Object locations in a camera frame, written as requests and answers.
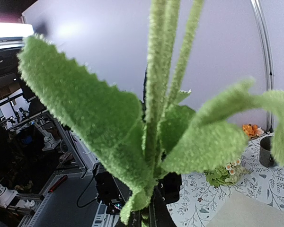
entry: dark metal cup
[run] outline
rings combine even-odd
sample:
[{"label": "dark metal cup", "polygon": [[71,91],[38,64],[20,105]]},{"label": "dark metal cup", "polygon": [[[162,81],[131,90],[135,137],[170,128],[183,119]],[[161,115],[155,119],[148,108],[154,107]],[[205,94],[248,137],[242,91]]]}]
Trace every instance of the dark metal cup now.
[{"label": "dark metal cup", "polygon": [[260,141],[260,163],[265,167],[276,166],[276,162],[271,155],[271,139],[267,136]]}]

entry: cable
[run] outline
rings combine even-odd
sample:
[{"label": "cable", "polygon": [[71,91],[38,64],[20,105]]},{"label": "cable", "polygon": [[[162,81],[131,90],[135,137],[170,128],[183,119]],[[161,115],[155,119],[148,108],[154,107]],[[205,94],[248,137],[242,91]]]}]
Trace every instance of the cable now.
[{"label": "cable", "polygon": [[88,183],[88,185],[86,186],[86,188],[83,190],[83,192],[79,195],[79,197],[78,197],[78,199],[77,199],[77,203],[76,203],[76,205],[77,205],[78,208],[86,207],[86,206],[88,206],[89,204],[91,204],[92,202],[94,202],[94,201],[97,200],[97,198],[94,198],[93,200],[89,201],[88,203],[86,203],[86,204],[84,204],[84,205],[82,205],[82,206],[79,205],[79,200],[81,199],[81,197],[82,197],[82,195],[84,194],[84,192],[88,189],[88,187],[90,186],[90,184],[93,182],[93,180],[94,180],[94,176],[91,178],[90,182]]}]

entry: floral tablecloth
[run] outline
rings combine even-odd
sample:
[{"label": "floral tablecloth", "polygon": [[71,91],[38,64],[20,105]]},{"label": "floral tablecloth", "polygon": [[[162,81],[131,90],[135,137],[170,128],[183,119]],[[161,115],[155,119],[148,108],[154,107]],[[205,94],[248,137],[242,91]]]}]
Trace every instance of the floral tablecloth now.
[{"label": "floral tablecloth", "polygon": [[284,211],[284,168],[266,168],[260,164],[259,147],[262,138],[248,143],[242,155],[242,166],[251,174],[244,175],[234,186],[215,188],[209,185],[204,174],[182,175],[180,200],[168,205],[177,227],[205,227],[233,191]]}]

